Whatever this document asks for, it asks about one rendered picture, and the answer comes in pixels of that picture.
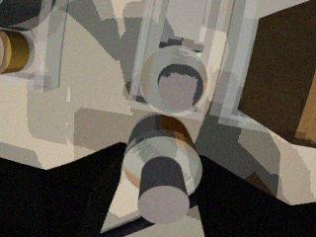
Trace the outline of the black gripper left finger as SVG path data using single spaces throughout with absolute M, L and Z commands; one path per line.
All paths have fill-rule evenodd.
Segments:
M 44 170 L 0 158 L 0 221 L 33 237 L 99 237 L 126 143 Z

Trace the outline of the brown box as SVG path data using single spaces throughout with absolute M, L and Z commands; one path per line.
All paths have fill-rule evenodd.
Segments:
M 316 147 L 316 0 L 261 17 L 237 110 L 288 143 Z

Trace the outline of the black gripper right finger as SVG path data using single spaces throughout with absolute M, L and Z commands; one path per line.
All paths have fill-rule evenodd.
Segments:
M 289 205 L 198 154 L 195 197 L 205 237 L 316 237 L 316 201 Z

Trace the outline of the black flat bar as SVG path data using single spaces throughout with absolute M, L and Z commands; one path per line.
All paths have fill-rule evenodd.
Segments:
M 195 198 L 197 194 L 193 193 L 190 194 L 190 208 L 194 208 L 194 206 L 197 206 L 197 199 Z M 118 228 L 114 228 L 111 230 L 106 230 L 104 233 L 100 233 L 99 237 L 125 237 L 129 236 L 131 233 L 137 233 L 138 230 L 149 228 L 150 225 L 155 225 L 153 222 L 150 222 L 149 220 L 146 220 L 146 218 L 135 218 L 135 220 L 131 222 L 127 222 L 124 225 L 118 226 Z

